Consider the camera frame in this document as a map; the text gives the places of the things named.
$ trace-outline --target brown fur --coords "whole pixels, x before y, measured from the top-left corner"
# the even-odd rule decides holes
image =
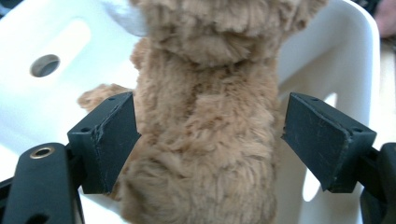
[[[133,3],[149,36],[132,57],[142,137],[119,178],[122,216],[273,223],[277,51],[325,0]]]

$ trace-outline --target plush toy head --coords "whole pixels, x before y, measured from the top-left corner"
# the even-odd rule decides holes
[[[131,0],[135,12],[128,12],[127,16],[127,10],[120,7],[122,2],[128,4],[125,1],[113,1],[118,8],[113,14],[118,15],[116,20],[128,31],[142,34],[140,30],[147,25],[147,30],[143,30],[156,48],[207,66],[275,57],[282,42],[305,28],[326,3],[326,0]],[[122,13],[129,22],[120,19]]]

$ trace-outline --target brown plush toy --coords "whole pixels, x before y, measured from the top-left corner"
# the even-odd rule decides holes
[[[142,134],[119,177],[139,223],[274,223],[279,137],[276,58],[326,0],[133,0]],[[93,109],[120,86],[84,93]]]

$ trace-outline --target plush toy body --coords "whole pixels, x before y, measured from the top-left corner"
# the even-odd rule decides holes
[[[276,57],[323,0],[134,0],[148,38],[132,57],[142,137],[119,179],[138,223],[273,223]],[[80,102],[123,91],[102,86]]]

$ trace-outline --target white plastic surface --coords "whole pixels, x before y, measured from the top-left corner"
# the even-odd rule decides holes
[[[290,91],[321,99],[335,92],[337,108],[371,126],[378,39],[367,13],[349,2],[332,0],[281,51],[283,106]],[[0,20],[0,181],[12,176],[24,150],[47,142],[67,143],[66,133],[85,116],[76,102],[84,91],[100,83],[135,86],[137,73],[129,55],[137,40],[112,21],[97,0],[25,0]],[[58,69],[47,77],[32,77],[30,66],[47,53],[59,56]],[[359,222],[359,191],[320,192],[306,203],[305,167],[286,146],[282,156],[277,223]],[[88,224],[123,222],[108,198],[82,200]]]

